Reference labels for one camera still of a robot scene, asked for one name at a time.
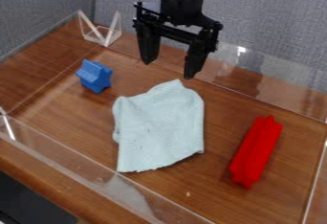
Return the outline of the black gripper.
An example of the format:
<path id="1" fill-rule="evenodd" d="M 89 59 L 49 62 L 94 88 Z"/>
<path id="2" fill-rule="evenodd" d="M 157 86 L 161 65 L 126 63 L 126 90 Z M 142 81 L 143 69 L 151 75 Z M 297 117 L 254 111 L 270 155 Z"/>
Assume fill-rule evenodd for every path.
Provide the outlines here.
<path id="1" fill-rule="evenodd" d="M 219 32 L 223 24 L 198 12 L 193 16 L 178 10 L 163 13 L 159 3 L 134 3 L 137 31 L 142 61 L 149 65 L 159 56 L 162 38 L 189 44 L 185 78 L 191 79 L 202 71 L 207 56 L 218 50 Z"/>

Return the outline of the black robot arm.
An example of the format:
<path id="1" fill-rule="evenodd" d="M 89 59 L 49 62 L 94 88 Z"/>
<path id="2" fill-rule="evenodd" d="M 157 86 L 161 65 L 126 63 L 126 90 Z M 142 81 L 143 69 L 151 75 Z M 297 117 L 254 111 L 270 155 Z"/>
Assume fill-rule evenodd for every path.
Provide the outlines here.
<path id="1" fill-rule="evenodd" d="M 190 46 L 186 55 L 185 78 L 194 78 L 210 53 L 218 50 L 223 24 L 202 12 L 203 0 L 137 1 L 134 28 L 141 58 L 145 64 L 158 59 L 162 37 Z"/>

